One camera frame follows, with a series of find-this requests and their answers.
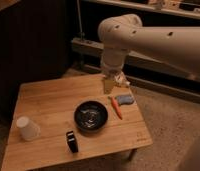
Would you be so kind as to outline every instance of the orange object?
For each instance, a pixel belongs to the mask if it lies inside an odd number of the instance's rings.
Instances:
[[[113,106],[117,116],[122,120],[122,113],[117,100],[114,97],[109,97],[111,99],[111,105]]]

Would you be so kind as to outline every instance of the floor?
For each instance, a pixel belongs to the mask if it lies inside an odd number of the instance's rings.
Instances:
[[[70,69],[64,77],[81,74],[85,73]],[[138,149],[131,162],[125,160],[129,152],[121,152],[43,170],[181,171],[186,154],[200,136],[200,104],[138,87],[132,87],[132,90],[152,135],[153,145]],[[7,135],[8,130],[0,125],[0,166]]]

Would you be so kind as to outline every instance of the paper cup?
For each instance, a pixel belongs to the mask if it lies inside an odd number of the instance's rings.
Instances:
[[[17,119],[17,127],[20,129],[22,138],[31,141],[39,137],[40,127],[26,116]]]

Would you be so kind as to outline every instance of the black bowl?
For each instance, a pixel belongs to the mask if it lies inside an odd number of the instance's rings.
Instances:
[[[107,121],[108,112],[101,103],[87,101],[77,107],[74,120],[79,129],[85,132],[99,130]]]

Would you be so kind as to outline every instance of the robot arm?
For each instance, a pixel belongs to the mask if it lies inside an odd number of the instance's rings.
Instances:
[[[129,14],[103,20],[98,35],[106,76],[120,74],[134,50],[200,78],[200,27],[142,27],[140,18]]]

